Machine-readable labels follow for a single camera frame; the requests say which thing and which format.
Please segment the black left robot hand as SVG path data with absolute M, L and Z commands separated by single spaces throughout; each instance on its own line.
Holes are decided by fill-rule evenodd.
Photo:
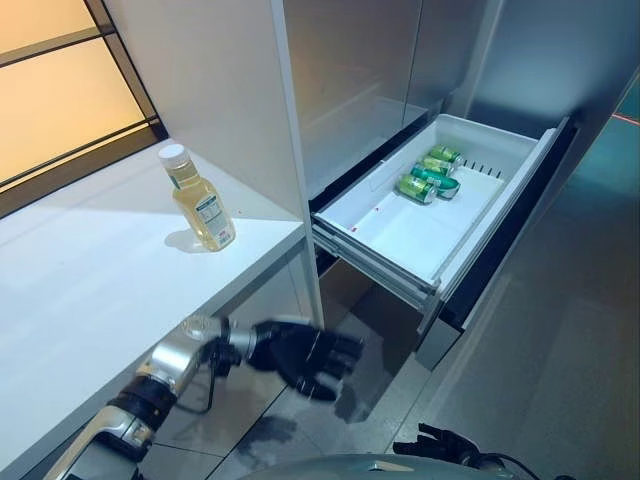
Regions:
M 323 402 L 334 402 L 337 391 L 318 376 L 343 379 L 364 349 L 360 339 L 300 323 L 266 320 L 252 331 L 256 343 L 246 362 L 258 371 L 278 373 L 300 395 Z

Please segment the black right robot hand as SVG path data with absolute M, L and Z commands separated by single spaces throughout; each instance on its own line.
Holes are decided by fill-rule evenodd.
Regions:
M 442 460 L 467 465 L 480 456 L 479 448 L 469 439 L 447 429 L 429 424 L 418 424 L 414 442 L 394 442 L 395 454 Z

